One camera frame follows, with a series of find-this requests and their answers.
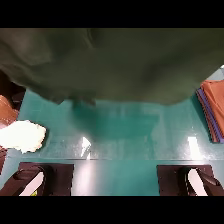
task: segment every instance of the folded cloth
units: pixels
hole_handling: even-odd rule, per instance
[[[209,131],[210,131],[210,134],[211,134],[212,141],[213,142],[219,142],[219,140],[216,137],[215,130],[213,129],[212,122],[211,122],[211,120],[209,118],[209,115],[208,115],[208,112],[206,110],[206,107],[204,105],[204,102],[203,102],[200,94],[197,91],[196,91],[196,95],[197,95],[198,100],[200,101],[200,103],[202,105],[202,108],[203,108],[203,111],[204,111],[204,114],[205,114],[205,118],[206,118],[206,121],[207,121],[207,124],[208,124],[208,128],[209,128]]]
[[[218,123],[222,138],[224,138],[224,80],[206,80],[201,84],[201,89]]]
[[[209,128],[214,130],[214,132],[211,130],[212,139],[215,139],[215,137],[214,137],[214,133],[215,133],[215,136],[216,136],[218,142],[224,143],[224,138],[223,138],[222,133],[220,131],[219,124],[217,123],[217,121],[215,119],[213,111],[210,108],[210,105],[207,101],[207,98],[206,98],[203,90],[198,89],[197,93],[200,96],[199,100],[202,103],[202,107],[204,107],[204,109],[205,109],[204,111],[206,111],[205,113],[208,115],[208,119],[210,120],[210,122],[212,124],[212,126],[209,126]]]

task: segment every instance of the dark green cloth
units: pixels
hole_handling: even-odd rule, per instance
[[[163,104],[224,62],[224,29],[1,28],[0,69],[41,96]]]

